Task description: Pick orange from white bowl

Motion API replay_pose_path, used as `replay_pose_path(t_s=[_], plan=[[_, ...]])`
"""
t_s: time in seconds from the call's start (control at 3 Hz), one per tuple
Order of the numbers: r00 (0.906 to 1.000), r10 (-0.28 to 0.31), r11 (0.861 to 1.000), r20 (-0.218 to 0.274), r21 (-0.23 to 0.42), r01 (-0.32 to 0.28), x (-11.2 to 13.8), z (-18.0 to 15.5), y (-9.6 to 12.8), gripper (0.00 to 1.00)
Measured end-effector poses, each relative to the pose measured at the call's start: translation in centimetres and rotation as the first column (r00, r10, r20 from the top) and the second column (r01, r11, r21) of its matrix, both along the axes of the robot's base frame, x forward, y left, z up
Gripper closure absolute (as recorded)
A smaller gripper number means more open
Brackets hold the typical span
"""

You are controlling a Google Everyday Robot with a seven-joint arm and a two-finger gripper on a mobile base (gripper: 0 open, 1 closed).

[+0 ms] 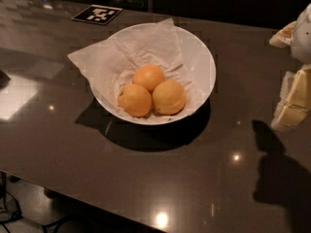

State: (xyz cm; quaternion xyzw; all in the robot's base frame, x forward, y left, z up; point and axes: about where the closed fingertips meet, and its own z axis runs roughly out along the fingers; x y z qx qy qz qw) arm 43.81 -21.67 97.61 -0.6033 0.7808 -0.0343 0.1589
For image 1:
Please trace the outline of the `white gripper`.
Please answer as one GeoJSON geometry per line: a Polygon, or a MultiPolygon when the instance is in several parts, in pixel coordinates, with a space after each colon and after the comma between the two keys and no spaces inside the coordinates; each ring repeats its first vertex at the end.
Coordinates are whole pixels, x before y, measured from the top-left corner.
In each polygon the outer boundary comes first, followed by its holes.
{"type": "Polygon", "coordinates": [[[271,127],[286,132],[298,127],[311,113],[311,3],[291,22],[274,34],[269,44],[276,48],[291,45],[293,58],[304,65],[287,72],[281,85],[271,127]]]}

